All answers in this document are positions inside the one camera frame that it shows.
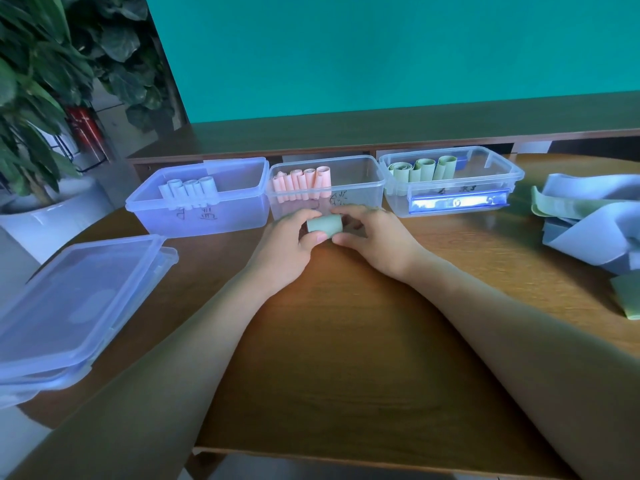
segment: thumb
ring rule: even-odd
[[[326,233],[321,230],[309,232],[308,234],[304,234],[302,239],[300,239],[300,247],[310,253],[318,244],[326,241],[326,238]]]
[[[348,232],[339,232],[338,234],[334,234],[331,238],[334,244],[338,244],[338,246],[344,246],[345,248],[355,249],[357,252],[362,254],[362,249],[364,249],[364,245],[367,240],[364,237],[360,237],[359,235],[350,234]]]

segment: transparent storage bin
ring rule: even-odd
[[[331,196],[320,197],[317,200],[311,198],[314,193],[322,189],[297,190],[290,192],[276,192],[273,188],[273,177],[279,171],[289,173],[292,170],[306,170],[327,166],[331,169]],[[323,214],[329,214],[330,209],[337,205],[357,203],[378,207],[382,204],[382,194],[385,185],[385,177],[375,158],[368,155],[353,157],[338,157],[322,160],[311,160],[291,163],[279,163],[269,170],[266,185],[266,195],[269,198],[274,219],[295,212],[298,209],[317,209]],[[302,199],[306,194],[308,200]],[[278,197],[290,198],[299,196],[300,199],[278,201]]]
[[[75,244],[0,310],[0,408],[80,381],[178,261],[164,237]]]
[[[396,180],[388,169],[391,163],[414,164],[421,158],[437,163],[447,155],[458,159],[450,180],[404,183]],[[521,168],[482,146],[389,153],[380,157],[380,166],[387,179],[385,197],[398,217],[499,209],[508,205],[508,195],[516,182],[524,178]]]
[[[167,237],[262,227],[269,217],[269,202],[264,195],[268,172],[269,164],[262,157],[161,168],[130,195],[125,207],[149,233]],[[166,201],[158,188],[172,179],[185,182],[208,175],[215,181],[214,199],[188,200],[188,205],[176,206]]]

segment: green panel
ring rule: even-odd
[[[148,0],[192,122],[640,89],[640,0]]]

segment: forearm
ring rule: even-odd
[[[10,476],[174,479],[253,315],[267,298],[241,273],[176,332],[50,434]]]
[[[438,258],[407,282],[450,320],[581,477],[640,478],[635,358]]]

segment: white plant pot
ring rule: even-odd
[[[59,194],[47,190],[57,203],[44,209],[38,208],[33,195],[18,197],[0,209],[0,226],[39,263],[114,210],[92,177],[62,179]]]

